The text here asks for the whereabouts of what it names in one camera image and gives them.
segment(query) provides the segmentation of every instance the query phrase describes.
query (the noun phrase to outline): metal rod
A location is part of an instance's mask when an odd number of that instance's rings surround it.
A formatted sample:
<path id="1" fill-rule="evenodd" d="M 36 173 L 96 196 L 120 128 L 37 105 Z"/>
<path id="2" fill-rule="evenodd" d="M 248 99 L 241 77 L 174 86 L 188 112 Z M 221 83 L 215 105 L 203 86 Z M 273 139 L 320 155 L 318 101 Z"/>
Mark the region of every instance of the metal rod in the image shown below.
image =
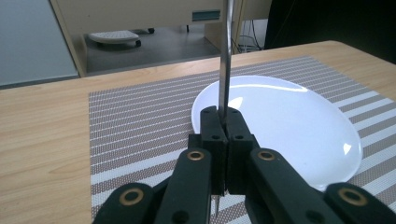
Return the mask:
<path id="1" fill-rule="evenodd" d="M 232 18 L 233 0 L 224 0 L 219 73 L 219 118 L 223 127 L 227 117 L 228 97 L 230 91 Z"/>

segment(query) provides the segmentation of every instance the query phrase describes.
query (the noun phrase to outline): wooden table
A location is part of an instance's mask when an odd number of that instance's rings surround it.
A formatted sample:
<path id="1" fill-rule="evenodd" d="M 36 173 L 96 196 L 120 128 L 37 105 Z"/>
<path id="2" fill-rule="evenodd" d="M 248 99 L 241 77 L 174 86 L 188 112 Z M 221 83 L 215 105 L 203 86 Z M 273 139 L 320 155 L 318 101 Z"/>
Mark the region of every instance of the wooden table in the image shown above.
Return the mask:
<path id="1" fill-rule="evenodd" d="M 396 101 L 396 65 L 338 42 L 233 56 L 232 66 L 310 55 Z M 2 223 L 90 223 L 88 94 L 219 69 L 219 58 L 0 91 Z"/>

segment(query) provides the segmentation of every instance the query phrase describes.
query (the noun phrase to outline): placemat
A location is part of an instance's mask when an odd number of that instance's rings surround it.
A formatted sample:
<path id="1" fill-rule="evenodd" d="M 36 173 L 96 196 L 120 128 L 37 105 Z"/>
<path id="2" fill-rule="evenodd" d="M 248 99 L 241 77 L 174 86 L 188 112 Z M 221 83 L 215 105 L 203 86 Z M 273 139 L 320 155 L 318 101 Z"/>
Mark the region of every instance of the placemat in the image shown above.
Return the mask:
<path id="1" fill-rule="evenodd" d="M 396 211 L 392 100 L 308 56 L 237 67 L 231 75 L 282 78 L 337 106 L 359 132 L 364 151 L 361 168 L 349 182 Z M 115 188 L 130 182 L 155 186 L 172 174 L 193 133 L 193 101 L 218 79 L 219 71 L 90 93 L 92 217 Z M 221 198 L 219 216 L 211 218 L 211 223 L 229 222 L 249 223 L 243 196 Z"/>

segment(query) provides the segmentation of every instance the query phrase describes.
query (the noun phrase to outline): striped placemat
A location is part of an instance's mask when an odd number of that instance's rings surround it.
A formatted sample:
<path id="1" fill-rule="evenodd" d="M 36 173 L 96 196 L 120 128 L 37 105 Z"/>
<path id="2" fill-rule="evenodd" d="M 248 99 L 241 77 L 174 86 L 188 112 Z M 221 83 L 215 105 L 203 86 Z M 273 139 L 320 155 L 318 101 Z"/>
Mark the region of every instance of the striped placemat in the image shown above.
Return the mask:
<path id="1" fill-rule="evenodd" d="M 232 70 L 232 76 L 282 78 L 317 92 L 351 120 L 363 161 L 350 183 L 396 211 L 396 104 L 311 58 L 299 57 Z M 172 174 L 192 133 L 191 107 L 219 72 L 174 78 L 90 94 L 92 217 L 117 187 L 154 186 Z M 212 223 L 249 223 L 244 197 L 226 196 Z"/>

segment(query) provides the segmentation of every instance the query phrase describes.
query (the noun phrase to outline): floor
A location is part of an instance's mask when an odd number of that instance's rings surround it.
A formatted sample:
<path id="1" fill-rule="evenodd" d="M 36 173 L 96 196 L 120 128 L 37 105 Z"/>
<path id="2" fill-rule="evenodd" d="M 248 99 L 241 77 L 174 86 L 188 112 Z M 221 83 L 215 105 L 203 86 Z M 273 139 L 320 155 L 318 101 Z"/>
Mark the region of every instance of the floor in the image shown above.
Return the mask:
<path id="1" fill-rule="evenodd" d="M 87 37 L 88 76 L 218 57 L 219 50 L 205 39 L 204 30 L 203 25 L 190 25 L 189 32 L 187 26 L 155 28 L 154 34 L 133 31 L 141 40 L 139 48 L 135 42 L 98 46 Z"/>

